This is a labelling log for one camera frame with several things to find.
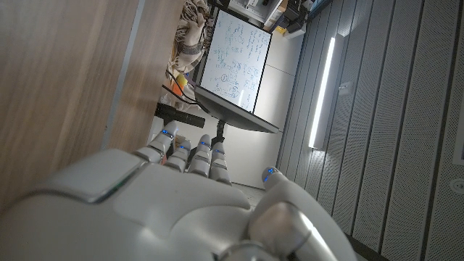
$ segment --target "cable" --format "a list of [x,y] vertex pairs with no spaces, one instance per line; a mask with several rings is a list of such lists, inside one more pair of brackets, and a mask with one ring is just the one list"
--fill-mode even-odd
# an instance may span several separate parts
[[169,73],[169,75],[171,75],[171,77],[174,79],[175,84],[177,84],[177,86],[179,87],[179,90],[181,90],[182,95],[184,95],[187,99],[189,99],[189,100],[191,100],[191,101],[193,101],[193,102],[196,102],[194,99],[188,97],[188,96],[182,91],[181,85],[180,85],[180,84],[178,83],[178,81],[175,79],[174,75],[173,75],[170,71],[168,71],[168,70],[166,70],[166,72]]
[[166,87],[164,84],[162,84],[162,87],[165,88],[167,91],[169,91],[172,95],[177,97],[177,99],[180,99],[182,102],[185,102],[185,103],[190,104],[190,105],[197,105],[198,104],[198,102],[188,102],[188,101],[182,99],[179,95],[175,94],[173,91],[171,91],[171,89]]

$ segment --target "shelf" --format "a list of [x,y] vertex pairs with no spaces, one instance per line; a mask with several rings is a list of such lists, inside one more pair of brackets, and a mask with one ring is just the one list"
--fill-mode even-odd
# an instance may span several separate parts
[[249,8],[245,8],[244,2],[245,0],[231,0],[229,3],[229,9],[265,23],[269,19],[272,12],[277,9],[282,0],[269,1],[268,5],[266,6],[262,5],[263,0],[259,0],[255,7],[250,6]]

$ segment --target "whiteboard frame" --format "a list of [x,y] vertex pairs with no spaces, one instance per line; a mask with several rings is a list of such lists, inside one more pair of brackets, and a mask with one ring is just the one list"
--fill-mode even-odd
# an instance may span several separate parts
[[[253,110],[252,110],[252,114],[254,114],[254,110],[256,109],[256,102],[258,100],[258,96],[260,95],[260,89],[261,89],[261,82],[262,82],[262,75],[264,74],[264,68],[266,67],[266,62],[268,60],[268,54],[269,54],[269,47],[270,47],[270,43],[271,41],[273,40],[273,34],[272,33],[269,33],[267,32],[266,30],[263,30],[262,28],[250,23],[249,21],[247,20],[244,20],[242,17],[238,16],[235,12],[232,12],[231,10],[228,10],[228,9],[224,9],[223,7],[221,6],[218,6],[217,4],[214,4],[214,3],[211,3],[212,4],[212,8],[217,8],[218,11],[217,11],[217,14],[216,14],[216,17],[215,17],[215,25],[214,25],[214,28],[212,29],[212,36],[211,36],[211,40],[212,38],[214,37],[215,35],[215,30],[216,30],[216,23],[218,22],[218,17],[219,17],[219,12],[225,12],[227,14],[230,14],[232,16],[234,16],[235,18],[238,18],[246,23],[248,23],[249,25],[253,25],[254,27],[256,27],[257,29],[261,30],[262,32],[264,33],[267,33],[268,35],[270,35],[270,38],[269,38],[269,44],[268,44],[268,50],[266,51],[266,56],[264,58],[264,66],[262,67],[262,71],[261,71],[261,78],[260,78],[260,84],[258,85],[258,90],[257,90],[257,93],[256,93],[256,98],[254,98],[254,104],[253,104]],[[206,55],[203,56],[203,58],[205,59],[205,63],[204,63],[204,67],[206,67],[206,62],[208,60],[208,54],[210,53],[210,49],[208,49],[208,52],[206,53]],[[203,74],[204,74],[204,67],[202,68],[202,75],[201,75],[201,78],[200,78],[200,83],[203,81]]]

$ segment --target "cloth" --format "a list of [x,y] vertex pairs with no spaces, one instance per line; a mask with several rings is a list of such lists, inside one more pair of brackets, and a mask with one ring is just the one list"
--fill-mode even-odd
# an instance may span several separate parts
[[187,0],[184,4],[175,34],[175,51],[170,65],[179,72],[193,70],[203,57],[204,48],[210,43],[211,24],[205,26],[209,10],[204,0]]

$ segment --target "wall socket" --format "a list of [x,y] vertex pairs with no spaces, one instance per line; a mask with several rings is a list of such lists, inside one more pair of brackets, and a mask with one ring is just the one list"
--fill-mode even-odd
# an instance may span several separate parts
[[353,82],[342,83],[339,87],[339,96],[345,96],[353,92]]

